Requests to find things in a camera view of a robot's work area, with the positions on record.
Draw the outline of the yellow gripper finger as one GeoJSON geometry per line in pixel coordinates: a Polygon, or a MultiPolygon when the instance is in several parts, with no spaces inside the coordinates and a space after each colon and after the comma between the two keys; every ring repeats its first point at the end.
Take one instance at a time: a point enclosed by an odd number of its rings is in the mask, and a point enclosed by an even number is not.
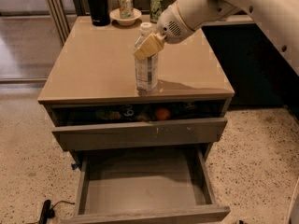
{"type": "Polygon", "coordinates": [[[140,61],[147,59],[164,48],[164,40],[165,35],[160,33],[151,33],[135,49],[134,56],[140,61]]]}

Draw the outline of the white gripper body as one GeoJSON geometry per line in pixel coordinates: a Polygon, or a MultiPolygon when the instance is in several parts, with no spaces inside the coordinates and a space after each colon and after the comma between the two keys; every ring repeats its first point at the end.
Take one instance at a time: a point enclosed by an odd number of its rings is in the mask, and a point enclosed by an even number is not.
{"type": "Polygon", "coordinates": [[[165,36],[166,43],[177,44],[193,35],[202,23],[200,4],[175,2],[159,17],[157,31],[165,36]]]}

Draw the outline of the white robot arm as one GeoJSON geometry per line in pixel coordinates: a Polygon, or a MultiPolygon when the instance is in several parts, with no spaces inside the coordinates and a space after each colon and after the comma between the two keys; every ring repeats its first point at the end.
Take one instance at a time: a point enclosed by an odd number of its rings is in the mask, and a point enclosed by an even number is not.
{"type": "Polygon", "coordinates": [[[299,75],[299,0],[177,0],[159,17],[156,31],[134,52],[144,60],[177,44],[201,27],[242,10],[269,39],[292,70],[299,75]]]}

